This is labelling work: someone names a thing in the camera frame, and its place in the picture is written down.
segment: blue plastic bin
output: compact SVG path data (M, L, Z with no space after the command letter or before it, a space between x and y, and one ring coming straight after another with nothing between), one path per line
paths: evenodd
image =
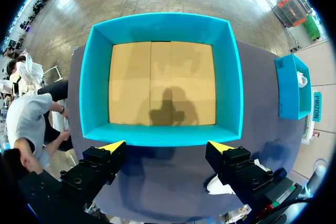
M295 55L275 60L279 84L279 117L301 119L311 111L311 83L309 69ZM308 83L299 88L297 71L303 73Z
M216 124L143 126L109 123L108 84L113 45L182 41L212 45L216 79ZM243 79L236 40L228 21L186 13L126 16L92 27L82 63L79 110L85 138L128 145L189 146L240 139Z

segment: gray t-shirt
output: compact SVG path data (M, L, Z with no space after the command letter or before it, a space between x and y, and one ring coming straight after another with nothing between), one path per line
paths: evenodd
M35 150L34 156L42 166L49 164L49 155L43 149L46 122L43 114L47 113L53 102L51 95L31 95L16 99L7 112L6 127L11 148L19 138L30 140Z

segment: black cable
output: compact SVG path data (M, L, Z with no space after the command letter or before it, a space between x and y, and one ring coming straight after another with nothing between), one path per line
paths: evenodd
M266 214L263 215L262 218L266 219L268 216L276 213L277 211L281 210L282 208L289 207L289 206L291 206L293 204L296 204L296 203L309 203L312 200L313 200L312 198L306 198L306 199L292 199L292 200L283 202L279 206L277 206L277 207L273 208L272 210L266 212Z

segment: man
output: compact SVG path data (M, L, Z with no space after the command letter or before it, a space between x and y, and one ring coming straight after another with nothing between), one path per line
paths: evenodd
M67 107L56 103L67 92L68 81L55 82L41 88L38 95L15 99L9 107L6 127L11 150L4 152L4 160L14 180L30 172L40 174L56 150L72 148L69 131L53 129L48 119L50 111L68 117Z

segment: concrete floor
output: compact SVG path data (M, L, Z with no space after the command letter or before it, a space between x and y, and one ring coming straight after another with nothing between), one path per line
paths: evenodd
M188 12L229 20L236 39L279 56L294 46L271 11L274 0L50 0L35 19L24 46L48 69L58 65L69 75L74 46L84 45L93 24L146 12ZM51 81L56 76L47 76Z

